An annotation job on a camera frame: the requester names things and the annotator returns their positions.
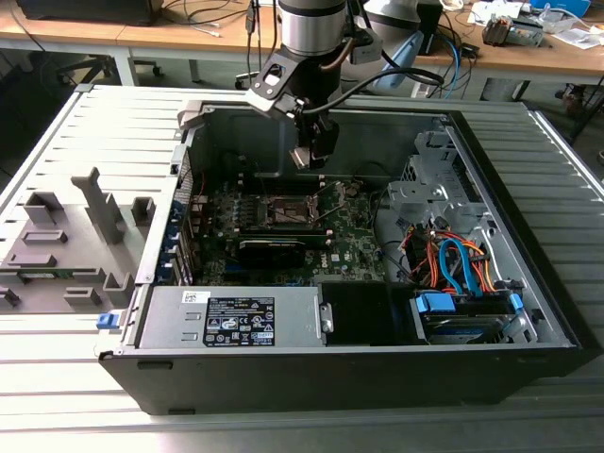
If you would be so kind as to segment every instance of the warning label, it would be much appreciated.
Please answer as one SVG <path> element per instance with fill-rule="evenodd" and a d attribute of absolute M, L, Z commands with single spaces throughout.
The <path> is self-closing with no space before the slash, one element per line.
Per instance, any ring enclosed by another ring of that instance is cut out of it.
<path fill-rule="evenodd" d="M 208 299 L 204 344 L 274 346 L 273 297 L 212 297 Z"/>

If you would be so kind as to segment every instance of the paper on desk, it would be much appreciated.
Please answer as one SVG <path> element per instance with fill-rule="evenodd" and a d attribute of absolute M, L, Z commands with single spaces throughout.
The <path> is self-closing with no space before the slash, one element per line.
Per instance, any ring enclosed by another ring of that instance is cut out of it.
<path fill-rule="evenodd" d="M 591 34 L 589 31 L 571 28 L 552 35 L 554 38 L 564 41 L 567 44 L 574 45 L 579 49 L 591 49 L 600 44 L 599 36 Z"/>
<path fill-rule="evenodd" d="M 491 16 L 508 16 L 513 19 L 518 18 L 520 8 L 524 2 L 505 2 L 503 0 L 494 0 L 493 2 L 476 2 L 472 5 L 468 24 L 477 24 L 486 26 Z"/>

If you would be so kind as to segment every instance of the office chair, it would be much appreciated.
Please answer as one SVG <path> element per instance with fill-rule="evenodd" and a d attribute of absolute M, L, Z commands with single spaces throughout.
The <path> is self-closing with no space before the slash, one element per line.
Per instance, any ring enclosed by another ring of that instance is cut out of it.
<path fill-rule="evenodd" d="M 81 83 L 91 83 L 101 71 L 103 71 L 105 77 L 111 77 L 113 75 L 119 77 L 115 60 L 112 57 L 107 57 L 104 55 L 91 55 L 91 57 L 92 59 L 87 59 L 85 61 L 80 61 L 79 63 L 70 64 L 69 66 L 59 68 L 57 70 L 57 81 L 62 85 L 68 85 L 71 81 L 71 79 L 67 76 L 68 73 L 77 69 L 89 68 L 90 71 L 84 75 Z M 155 77 L 163 76 L 161 68 L 155 61 L 135 59 L 134 64 L 139 66 L 153 66 L 153 75 Z"/>

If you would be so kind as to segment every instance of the motherboard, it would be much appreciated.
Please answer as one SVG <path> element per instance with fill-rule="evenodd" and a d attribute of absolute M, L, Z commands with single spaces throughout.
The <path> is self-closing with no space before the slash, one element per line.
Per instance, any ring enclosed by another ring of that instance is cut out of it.
<path fill-rule="evenodd" d="M 255 178 L 224 183 L 204 197 L 199 209 L 197 284 L 383 281 L 383 254 L 370 221 L 371 198 L 353 180 L 273 183 Z"/>

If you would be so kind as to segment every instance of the aluminum profile table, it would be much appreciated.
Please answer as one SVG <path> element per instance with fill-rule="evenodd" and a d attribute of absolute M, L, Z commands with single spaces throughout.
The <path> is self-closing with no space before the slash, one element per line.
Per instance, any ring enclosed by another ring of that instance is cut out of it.
<path fill-rule="evenodd" d="M 162 187 L 176 112 L 202 90 L 94 87 L 74 93 L 0 196 L 0 257 L 20 206 L 96 165 L 118 203 Z M 233 92 L 234 99 L 243 96 Z M 376 106 L 394 101 L 375 98 Z M 350 99 L 347 104 L 354 106 Z M 410 108 L 440 100 L 410 100 Z M 588 323 L 604 342 L 604 189 L 545 118 L 519 104 L 447 102 L 473 128 Z M 96 362 L 91 314 L 0 316 L 0 441 L 19 451 L 602 451 L 604 359 L 496 406 L 153 417 Z"/>

